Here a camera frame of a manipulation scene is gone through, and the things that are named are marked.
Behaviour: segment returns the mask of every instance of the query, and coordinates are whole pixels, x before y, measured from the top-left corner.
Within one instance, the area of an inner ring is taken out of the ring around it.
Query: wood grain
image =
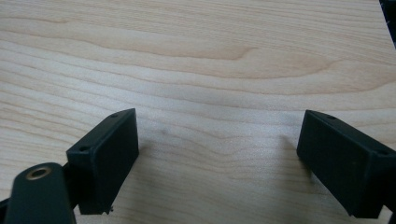
[[[387,223],[348,217],[295,148],[308,108],[396,148],[395,71],[375,0],[1,1],[0,197],[134,107],[115,211],[78,223]]]

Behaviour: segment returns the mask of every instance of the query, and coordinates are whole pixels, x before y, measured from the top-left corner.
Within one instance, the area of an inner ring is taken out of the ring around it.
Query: wood grain pattern
[[[395,71],[375,0],[1,1],[0,198],[134,107],[115,211],[78,223],[387,223],[348,217],[295,148],[307,108],[396,148]]]

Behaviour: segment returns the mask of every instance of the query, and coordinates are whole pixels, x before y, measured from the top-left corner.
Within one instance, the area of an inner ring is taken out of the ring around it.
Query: wooden table
[[[349,217],[295,151],[307,108],[396,148],[378,1],[0,4],[1,199],[134,107],[141,154],[114,212],[78,223],[388,222]]]

